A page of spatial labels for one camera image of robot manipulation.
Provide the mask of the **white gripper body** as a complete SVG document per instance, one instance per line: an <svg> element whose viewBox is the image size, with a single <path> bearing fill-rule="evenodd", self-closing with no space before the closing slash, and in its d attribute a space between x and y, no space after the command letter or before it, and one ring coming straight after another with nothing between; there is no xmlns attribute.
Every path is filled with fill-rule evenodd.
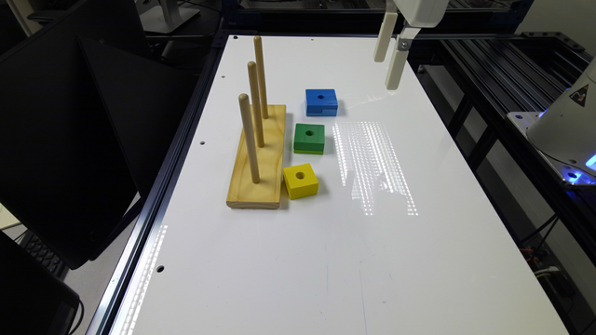
<svg viewBox="0 0 596 335"><path fill-rule="evenodd" d="M443 19L449 0L394 0L410 26L434 28Z"/></svg>

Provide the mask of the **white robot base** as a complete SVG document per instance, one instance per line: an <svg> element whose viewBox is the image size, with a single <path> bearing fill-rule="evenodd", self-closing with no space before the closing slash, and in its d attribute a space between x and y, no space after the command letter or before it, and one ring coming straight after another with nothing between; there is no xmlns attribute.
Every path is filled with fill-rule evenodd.
<svg viewBox="0 0 596 335"><path fill-rule="evenodd" d="M561 184L595 186L595 63L542 112L512 112L508 119Z"/></svg>

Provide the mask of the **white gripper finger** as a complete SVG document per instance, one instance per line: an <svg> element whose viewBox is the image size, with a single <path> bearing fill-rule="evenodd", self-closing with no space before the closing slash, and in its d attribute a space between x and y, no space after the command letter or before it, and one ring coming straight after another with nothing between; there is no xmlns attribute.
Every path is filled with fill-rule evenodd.
<svg viewBox="0 0 596 335"><path fill-rule="evenodd" d="M401 34L398 35L386 76L386 88L388 90L397 90L399 88L410 48L419 32L419 28L405 26Z"/></svg>
<svg viewBox="0 0 596 335"><path fill-rule="evenodd" d="M399 14L397 12L385 13L373 52L373 60L375 62L383 62L385 60L398 17Z"/></svg>

